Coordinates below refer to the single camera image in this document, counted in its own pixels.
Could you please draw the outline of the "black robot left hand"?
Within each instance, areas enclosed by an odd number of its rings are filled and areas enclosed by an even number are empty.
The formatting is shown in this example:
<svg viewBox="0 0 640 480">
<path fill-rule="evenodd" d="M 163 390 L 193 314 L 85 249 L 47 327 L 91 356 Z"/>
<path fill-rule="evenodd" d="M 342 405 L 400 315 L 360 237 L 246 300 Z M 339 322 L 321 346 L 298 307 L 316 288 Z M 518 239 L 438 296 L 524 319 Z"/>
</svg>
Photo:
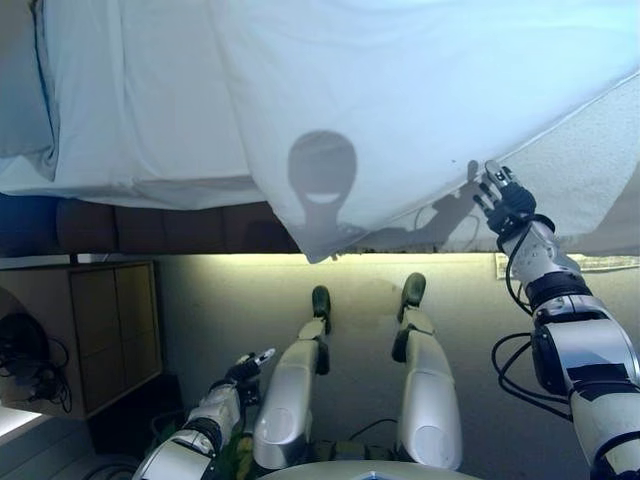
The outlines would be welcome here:
<svg viewBox="0 0 640 480">
<path fill-rule="evenodd" d="M 275 353 L 275 348 L 268 348 L 258 353 L 250 352 L 227 370 L 224 379 L 235 386 L 243 405 L 251 406 L 260 402 L 261 368 L 274 357 Z"/>
</svg>

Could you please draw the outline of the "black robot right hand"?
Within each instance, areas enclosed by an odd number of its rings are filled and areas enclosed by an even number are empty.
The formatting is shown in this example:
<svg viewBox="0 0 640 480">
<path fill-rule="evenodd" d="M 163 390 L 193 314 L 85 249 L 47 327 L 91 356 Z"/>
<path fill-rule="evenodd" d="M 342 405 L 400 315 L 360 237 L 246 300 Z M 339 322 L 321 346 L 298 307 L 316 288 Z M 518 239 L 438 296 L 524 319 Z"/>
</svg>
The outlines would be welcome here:
<svg viewBox="0 0 640 480">
<path fill-rule="evenodd" d="M 490 160 L 484 164 L 486 181 L 473 196 L 491 231 L 499 236 L 521 229 L 534 215 L 536 200 L 507 166 Z"/>
</svg>

